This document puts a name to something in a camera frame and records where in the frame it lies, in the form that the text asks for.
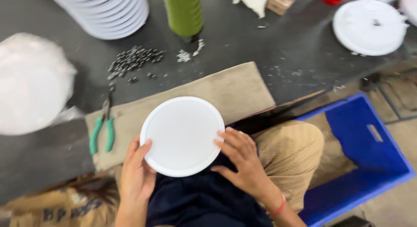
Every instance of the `pliers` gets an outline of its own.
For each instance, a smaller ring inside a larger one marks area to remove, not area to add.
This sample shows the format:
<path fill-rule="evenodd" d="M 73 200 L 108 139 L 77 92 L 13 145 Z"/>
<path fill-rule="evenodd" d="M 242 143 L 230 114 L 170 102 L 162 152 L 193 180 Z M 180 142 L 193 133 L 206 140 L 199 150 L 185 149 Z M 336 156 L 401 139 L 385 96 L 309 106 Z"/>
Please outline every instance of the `pliers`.
<path fill-rule="evenodd" d="M 100 133 L 101 127 L 106 121 L 106 128 L 108 131 L 108 138 L 107 138 L 107 145 L 106 145 L 106 152 L 110 152 L 111 148 L 113 147 L 114 143 L 114 128 L 113 128 L 113 120 L 114 118 L 110 116 L 110 95 L 107 100 L 103 103 L 102 112 L 103 115 L 101 117 L 96 118 L 96 126 L 93 130 L 93 133 L 90 138 L 90 153 L 95 154 L 97 153 L 97 137 Z"/>

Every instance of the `dark table surface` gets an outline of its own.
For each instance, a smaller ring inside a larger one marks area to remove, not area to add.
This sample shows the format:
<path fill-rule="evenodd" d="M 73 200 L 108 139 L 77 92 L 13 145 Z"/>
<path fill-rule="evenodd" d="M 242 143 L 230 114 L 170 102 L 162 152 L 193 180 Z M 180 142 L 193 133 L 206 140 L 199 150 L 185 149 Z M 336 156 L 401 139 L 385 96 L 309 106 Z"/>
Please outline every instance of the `dark table surface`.
<path fill-rule="evenodd" d="M 321 0 L 296 0 L 285 16 L 266 11 L 264 19 L 258 19 L 242 3 L 201 0 L 201 38 L 206 46 L 193 62 L 178 63 L 180 46 L 168 27 L 163 0 L 148 1 L 149 18 L 138 32 L 120 40 L 103 41 L 86 34 L 52 0 L 0 0 L 0 40 L 17 32 L 29 32 L 60 45 L 78 70 L 68 105 L 76 105 L 84 112 L 101 108 L 108 91 L 109 64 L 118 53 L 134 45 L 166 50 L 164 59 L 128 73 L 140 79 L 136 84 L 127 85 L 129 76 L 117 79 L 115 105 L 250 61 L 258 65 L 279 105 L 359 79 L 409 57 L 404 47 L 382 57 L 352 55 L 337 41 L 331 27 L 338 6 L 325 5 Z M 149 72 L 158 77 L 146 78 Z M 82 120 L 29 135 L 1 136 L 0 144 L 0 204 L 93 171 Z"/>

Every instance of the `white plastic sheet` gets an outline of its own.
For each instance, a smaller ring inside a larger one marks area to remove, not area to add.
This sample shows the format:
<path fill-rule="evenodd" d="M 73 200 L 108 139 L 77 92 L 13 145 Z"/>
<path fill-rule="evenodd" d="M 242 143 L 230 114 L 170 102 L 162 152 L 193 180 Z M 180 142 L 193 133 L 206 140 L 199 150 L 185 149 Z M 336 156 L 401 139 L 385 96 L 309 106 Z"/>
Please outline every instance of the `white plastic sheet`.
<path fill-rule="evenodd" d="M 73 93 L 76 69 L 55 43 L 28 33 L 0 43 L 0 134 L 49 126 Z"/>

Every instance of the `white plastic lid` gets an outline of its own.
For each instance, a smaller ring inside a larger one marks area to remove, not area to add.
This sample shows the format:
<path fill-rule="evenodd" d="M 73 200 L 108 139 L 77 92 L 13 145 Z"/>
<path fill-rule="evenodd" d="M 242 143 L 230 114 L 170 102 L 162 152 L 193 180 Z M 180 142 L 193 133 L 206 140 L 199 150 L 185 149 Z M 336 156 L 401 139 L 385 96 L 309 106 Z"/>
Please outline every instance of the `white plastic lid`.
<path fill-rule="evenodd" d="M 337 10 L 333 29 L 338 40 L 348 49 L 380 56 L 400 47 L 408 27 L 405 19 L 386 3 L 356 0 Z"/>
<path fill-rule="evenodd" d="M 141 145 L 152 139 L 145 160 L 157 172 L 172 177 L 196 174 L 209 166 L 220 149 L 213 139 L 224 132 L 218 110 L 197 97 L 177 97 L 156 107 L 141 130 Z"/>

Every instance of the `green tape roll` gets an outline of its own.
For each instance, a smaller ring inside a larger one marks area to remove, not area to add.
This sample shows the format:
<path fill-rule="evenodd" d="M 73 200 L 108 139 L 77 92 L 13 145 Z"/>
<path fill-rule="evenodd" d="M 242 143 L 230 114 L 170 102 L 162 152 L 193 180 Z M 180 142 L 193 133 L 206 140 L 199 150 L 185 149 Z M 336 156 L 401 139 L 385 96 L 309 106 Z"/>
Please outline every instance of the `green tape roll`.
<path fill-rule="evenodd" d="M 201 31 L 200 0 L 164 0 L 168 23 L 172 31 L 182 37 L 190 37 Z"/>

